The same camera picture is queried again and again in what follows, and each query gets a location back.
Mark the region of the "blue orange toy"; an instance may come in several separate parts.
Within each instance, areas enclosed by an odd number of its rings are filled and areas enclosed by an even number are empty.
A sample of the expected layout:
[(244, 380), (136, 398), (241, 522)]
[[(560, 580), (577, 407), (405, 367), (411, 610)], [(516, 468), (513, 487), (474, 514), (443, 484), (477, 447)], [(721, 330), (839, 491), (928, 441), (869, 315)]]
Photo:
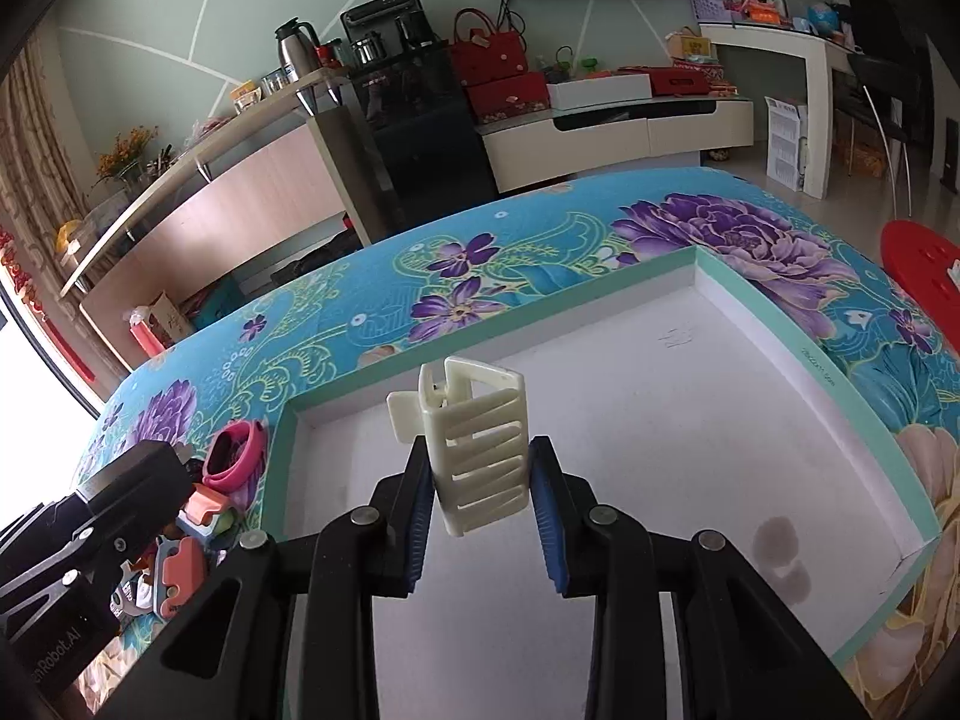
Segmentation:
[(193, 536), (161, 539), (155, 556), (153, 613), (161, 621), (171, 621), (205, 579), (205, 554)]
[(194, 492), (176, 517), (176, 525), (205, 551), (226, 550), (241, 525), (241, 514), (229, 497), (195, 483)]

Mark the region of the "black chair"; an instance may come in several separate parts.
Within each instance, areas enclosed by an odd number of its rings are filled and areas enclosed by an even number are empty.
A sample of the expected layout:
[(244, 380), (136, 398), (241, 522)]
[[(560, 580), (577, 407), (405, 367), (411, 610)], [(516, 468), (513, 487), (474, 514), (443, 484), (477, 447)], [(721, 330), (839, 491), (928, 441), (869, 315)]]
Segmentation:
[(916, 215), (921, 197), (958, 200), (958, 169), (944, 161), (935, 117), (932, 49), (921, 41), (848, 57), (833, 73), (833, 154), (848, 177), (880, 184), (894, 215)]

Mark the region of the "cream plastic hair claw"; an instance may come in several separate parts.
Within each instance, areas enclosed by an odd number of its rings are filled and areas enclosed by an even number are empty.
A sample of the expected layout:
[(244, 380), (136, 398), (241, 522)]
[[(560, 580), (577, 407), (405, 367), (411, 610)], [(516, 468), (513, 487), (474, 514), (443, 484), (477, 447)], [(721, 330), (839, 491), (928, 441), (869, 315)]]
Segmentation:
[(421, 366), (413, 392), (387, 395), (395, 437), (427, 444), (448, 534), (462, 538), (530, 500), (529, 413), (519, 372), (449, 356), (443, 382)]

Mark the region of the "wooden bar counter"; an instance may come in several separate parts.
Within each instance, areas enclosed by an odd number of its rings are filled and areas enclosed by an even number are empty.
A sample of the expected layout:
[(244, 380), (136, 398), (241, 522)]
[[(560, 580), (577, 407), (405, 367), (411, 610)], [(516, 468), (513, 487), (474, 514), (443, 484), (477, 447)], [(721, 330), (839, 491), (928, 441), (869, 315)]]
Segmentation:
[(132, 242), (80, 302), (124, 369), (146, 361), (125, 314), (158, 294), (190, 298), (332, 218), (348, 216), (364, 245), (389, 234), (355, 106), (347, 76), (309, 73), (206, 135), (88, 245), (62, 293), (117, 242)]

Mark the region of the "red hanging knot ornament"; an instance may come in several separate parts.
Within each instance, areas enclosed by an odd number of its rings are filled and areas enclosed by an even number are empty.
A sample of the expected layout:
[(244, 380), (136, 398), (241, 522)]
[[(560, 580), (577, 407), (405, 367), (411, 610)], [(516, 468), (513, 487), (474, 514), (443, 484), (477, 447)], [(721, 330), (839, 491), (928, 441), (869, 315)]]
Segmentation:
[(91, 387), (96, 382), (94, 372), (76, 354), (75, 349), (71, 348), (70, 343), (64, 339), (64, 335), (60, 333), (59, 328), (55, 327), (55, 323), (50, 318), (43, 301), (39, 298), (31, 273), (18, 262), (14, 237), (4, 227), (0, 227), (0, 254), (2, 254), (3, 270), (7, 272), (11, 284), (13, 284), (14, 294), (29, 309), (34, 320), (39, 323), (41, 330), (46, 333), (46, 337), (59, 351), (60, 356), (64, 358), (68, 366), (73, 369), (75, 374), (80, 376), (80, 379), (88, 387)]

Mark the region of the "white desk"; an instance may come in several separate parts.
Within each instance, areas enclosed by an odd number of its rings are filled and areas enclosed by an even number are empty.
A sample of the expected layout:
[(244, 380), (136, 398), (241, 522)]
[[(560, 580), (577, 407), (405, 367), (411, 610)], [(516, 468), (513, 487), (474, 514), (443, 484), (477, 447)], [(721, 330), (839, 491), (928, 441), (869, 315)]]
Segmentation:
[(700, 23), (740, 93), (771, 93), (807, 106), (807, 167), (802, 192), (827, 197), (832, 171), (835, 75), (851, 76), (851, 52), (804, 32), (736, 23)]

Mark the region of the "red paper bag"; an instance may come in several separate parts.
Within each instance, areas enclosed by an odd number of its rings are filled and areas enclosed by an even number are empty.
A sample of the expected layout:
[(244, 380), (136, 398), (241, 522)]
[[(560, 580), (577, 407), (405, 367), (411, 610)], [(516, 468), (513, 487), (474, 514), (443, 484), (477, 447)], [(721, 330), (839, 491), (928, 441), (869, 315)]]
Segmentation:
[(171, 344), (166, 330), (146, 305), (133, 307), (130, 316), (128, 316), (128, 330), (149, 358), (157, 358), (162, 355)]

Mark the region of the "red handbag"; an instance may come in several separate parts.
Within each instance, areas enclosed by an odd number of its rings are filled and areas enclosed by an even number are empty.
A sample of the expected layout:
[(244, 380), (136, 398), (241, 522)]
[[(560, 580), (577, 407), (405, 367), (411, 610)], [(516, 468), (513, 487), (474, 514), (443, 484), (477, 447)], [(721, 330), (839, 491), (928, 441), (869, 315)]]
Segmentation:
[(473, 88), (529, 71), (524, 36), (501, 28), (484, 11), (462, 8), (454, 16), (449, 59), (462, 86)]

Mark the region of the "red plastic stool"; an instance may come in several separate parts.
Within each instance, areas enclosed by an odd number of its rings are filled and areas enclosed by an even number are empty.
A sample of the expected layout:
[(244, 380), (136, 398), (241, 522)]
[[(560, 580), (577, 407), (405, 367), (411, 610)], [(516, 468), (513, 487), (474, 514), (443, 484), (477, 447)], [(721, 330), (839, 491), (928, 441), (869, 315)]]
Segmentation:
[(889, 221), (880, 232), (880, 258), (887, 275), (918, 302), (944, 337), (958, 335), (958, 286), (949, 270), (958, 247), (929, 227)]

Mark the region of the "pink smart watch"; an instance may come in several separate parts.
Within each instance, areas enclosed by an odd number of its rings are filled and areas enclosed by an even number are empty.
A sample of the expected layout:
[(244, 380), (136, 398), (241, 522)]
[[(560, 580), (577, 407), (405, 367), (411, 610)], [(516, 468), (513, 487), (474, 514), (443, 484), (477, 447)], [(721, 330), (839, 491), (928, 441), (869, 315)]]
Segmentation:
[(202, 484), (247, 511), (267, 463), (268, 433), (256, 419), (230, 422), (213, 439), (202, 466)]

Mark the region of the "black water dispenser cabinet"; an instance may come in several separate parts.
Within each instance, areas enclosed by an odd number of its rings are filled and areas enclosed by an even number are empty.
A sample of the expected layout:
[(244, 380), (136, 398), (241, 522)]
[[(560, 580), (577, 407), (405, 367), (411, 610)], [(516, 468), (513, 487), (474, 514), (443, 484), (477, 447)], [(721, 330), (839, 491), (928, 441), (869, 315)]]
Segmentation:
[(421, 0), (370, 0), (344, 11), (340, 23), (355, 60), (353, 117), (392, 229), (493, 200), (498, 188), (477, 115)]

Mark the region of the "white flat box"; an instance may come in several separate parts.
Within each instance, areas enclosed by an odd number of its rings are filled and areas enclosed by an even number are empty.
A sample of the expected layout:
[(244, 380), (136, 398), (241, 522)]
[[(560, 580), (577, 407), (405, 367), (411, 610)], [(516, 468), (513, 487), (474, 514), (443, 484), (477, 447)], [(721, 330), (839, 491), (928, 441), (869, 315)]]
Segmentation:
[(581, 78), (547, 85), (547, 89), (553, 110), (616, 106), (652, 98), (652, 86), (647, 73)]

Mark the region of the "red gift box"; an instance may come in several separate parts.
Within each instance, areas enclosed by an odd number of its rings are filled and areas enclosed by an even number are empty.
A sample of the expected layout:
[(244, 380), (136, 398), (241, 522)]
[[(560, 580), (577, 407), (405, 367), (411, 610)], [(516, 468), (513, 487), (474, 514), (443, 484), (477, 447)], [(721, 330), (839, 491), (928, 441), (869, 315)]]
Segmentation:
[(550, 107), (548, 86), (538, 71), (471, 86), (467, 96), (482, 124), (514, 119)]

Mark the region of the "steel thermos jug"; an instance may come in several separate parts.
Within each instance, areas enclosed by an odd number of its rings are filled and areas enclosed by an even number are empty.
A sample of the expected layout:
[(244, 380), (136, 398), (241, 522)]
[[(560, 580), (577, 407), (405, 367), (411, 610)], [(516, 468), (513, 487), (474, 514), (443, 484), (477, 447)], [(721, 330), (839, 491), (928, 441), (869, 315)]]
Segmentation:
[(281, 70), (288, 76), (288, 82), (301, 82), (304, 76), (320, 69), (319, 37), (308, 21), (291, 18), (275, 29), (278, 61)]

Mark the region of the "white tv cabinet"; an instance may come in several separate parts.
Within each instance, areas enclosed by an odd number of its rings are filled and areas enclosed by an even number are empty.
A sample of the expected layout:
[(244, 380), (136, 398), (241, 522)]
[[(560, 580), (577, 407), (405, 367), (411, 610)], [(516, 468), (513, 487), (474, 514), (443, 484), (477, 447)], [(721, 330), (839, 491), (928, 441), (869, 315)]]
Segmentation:
[(747, 98), (658, 98), (483, 125), (498, 192), (630, 167), (696, 166), (704, 153), (754, 143)]

